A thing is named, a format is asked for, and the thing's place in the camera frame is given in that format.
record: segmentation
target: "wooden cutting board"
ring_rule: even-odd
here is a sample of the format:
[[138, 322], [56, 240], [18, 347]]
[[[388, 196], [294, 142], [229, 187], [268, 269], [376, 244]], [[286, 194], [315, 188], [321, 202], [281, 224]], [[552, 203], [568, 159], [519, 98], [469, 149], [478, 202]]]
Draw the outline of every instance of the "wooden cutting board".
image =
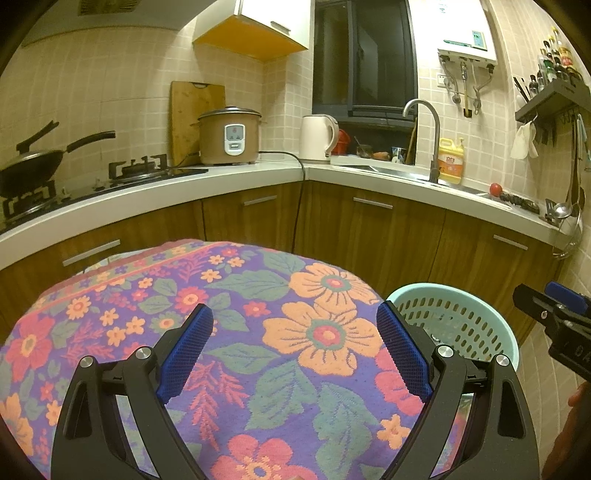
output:
[[199, 126], [197, 118], [205, 112], [226, 106], [223, 85], [196, 82], [170, 84], [170, 134], [173, 157], [170, 166], [199, 162]]

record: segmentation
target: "red container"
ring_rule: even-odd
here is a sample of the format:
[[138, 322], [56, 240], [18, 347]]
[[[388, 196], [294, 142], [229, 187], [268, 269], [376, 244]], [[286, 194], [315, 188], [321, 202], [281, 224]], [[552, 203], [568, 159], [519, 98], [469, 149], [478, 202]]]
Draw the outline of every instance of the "red container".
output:
[[330, 152], [331, 155], [346, 155], [350, 143], [351, 137], [348, 136], [345, 130], [339, 129], [339, 140], [337, 141], [336, 146], [333, 148], [333, 151]]

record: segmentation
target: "countertop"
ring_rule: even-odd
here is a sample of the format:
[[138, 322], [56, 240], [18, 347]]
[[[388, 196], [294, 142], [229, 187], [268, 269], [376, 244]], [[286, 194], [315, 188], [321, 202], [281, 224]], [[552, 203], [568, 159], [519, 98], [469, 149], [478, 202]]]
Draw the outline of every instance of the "countertop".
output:
[[[379, 176], [340, 166], [375, 162], [335, 157], [331, 164], [306, 164], [306, 179], [416, 200], [495, 223], [546, 244], [552, 245], [557, 241], [556, 228], [520, 208], [448, 187]], [[401, 167], [385, 162], [379, 165], [385, 168]], [[224, 193], [302, 179], [302, 170], [296, 160], [262, 160], [252, 165], [208, 168], [206, 174], [138, 185], [82, 200], [12, 228], [0, 235], [0, 270], [63, 240], [135, 215]]]

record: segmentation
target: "black shelf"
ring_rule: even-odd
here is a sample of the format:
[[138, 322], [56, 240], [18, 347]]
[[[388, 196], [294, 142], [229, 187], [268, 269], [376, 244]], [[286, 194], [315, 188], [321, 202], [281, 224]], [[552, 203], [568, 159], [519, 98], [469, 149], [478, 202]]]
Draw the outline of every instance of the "black shelf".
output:
[[542, 123], [554, 121], [560, 113], [577, 107], [591, 112], [589, 88], [576, 79], [570, 82], [556, 79], [515, 112], [515, 120], [526, 123], [538, 115]]

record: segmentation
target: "electric kettle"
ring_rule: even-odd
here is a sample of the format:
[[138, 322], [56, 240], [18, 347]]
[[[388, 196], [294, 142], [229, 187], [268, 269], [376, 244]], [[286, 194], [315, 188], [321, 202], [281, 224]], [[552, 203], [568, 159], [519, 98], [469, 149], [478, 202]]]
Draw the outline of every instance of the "electric kettle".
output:
[[300, 160], [330, 163], [330, 152], [339, 140], [339, 124], [330, 115], [318, 113], [301, 119]]

